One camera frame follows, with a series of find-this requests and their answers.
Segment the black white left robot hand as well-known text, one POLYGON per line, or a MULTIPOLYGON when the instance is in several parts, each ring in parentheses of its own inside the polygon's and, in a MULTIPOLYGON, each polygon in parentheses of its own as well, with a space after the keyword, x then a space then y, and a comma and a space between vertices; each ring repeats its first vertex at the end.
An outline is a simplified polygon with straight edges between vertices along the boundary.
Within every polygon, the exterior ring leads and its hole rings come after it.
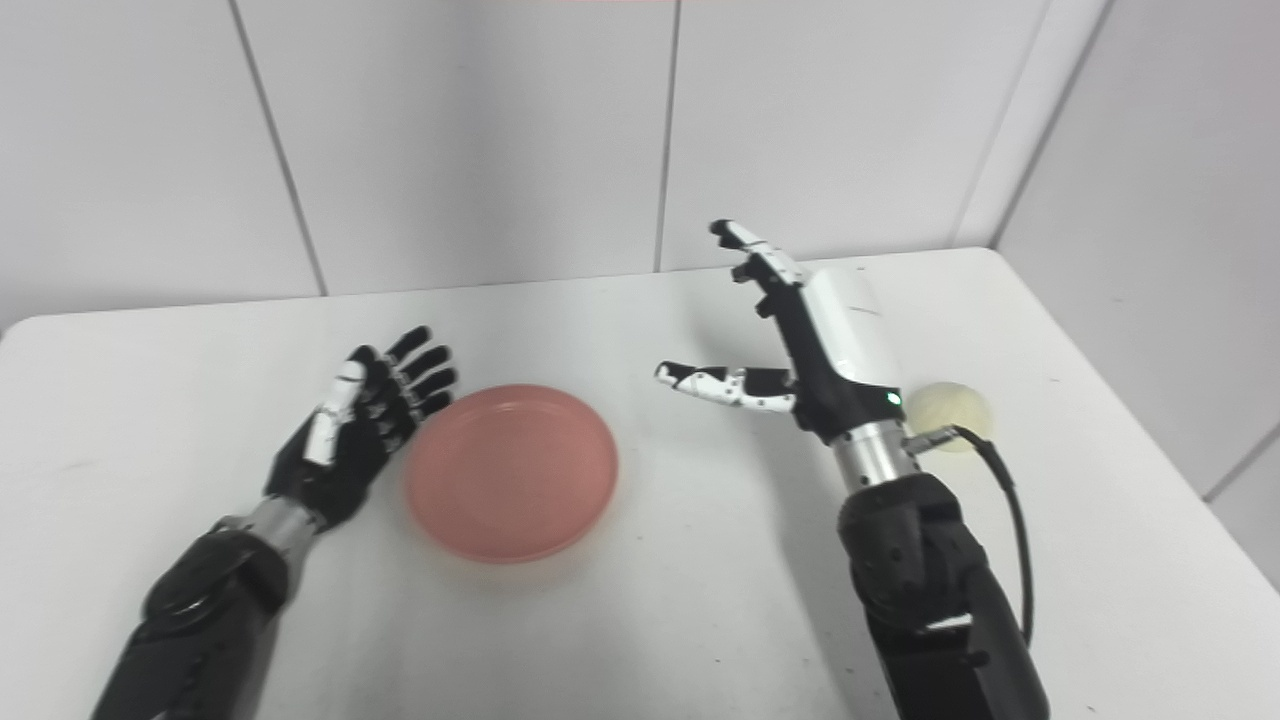
POLYGON ((276 452, 265 496, 307 509, 324 530, 348 521, 390 459, 451 405, 457 380, 451 348, 426 325, 385 350, 358 346, 276 452))

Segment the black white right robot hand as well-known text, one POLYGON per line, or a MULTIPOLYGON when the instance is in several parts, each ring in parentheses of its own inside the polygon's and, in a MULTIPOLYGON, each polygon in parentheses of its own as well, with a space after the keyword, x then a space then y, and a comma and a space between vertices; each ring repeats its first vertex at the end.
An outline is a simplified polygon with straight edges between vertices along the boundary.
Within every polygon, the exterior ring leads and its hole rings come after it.
POLYGON ((659 363, 655 379, 727 407, 788 414, 823 443, 882 421, 902 421, 900 366, 870 286, 856 272, 805 268, 745 225, 709 225, 722 249, 742 254, 730 274, 760 291, 754 313, 776 328, 787 366, 659 363))

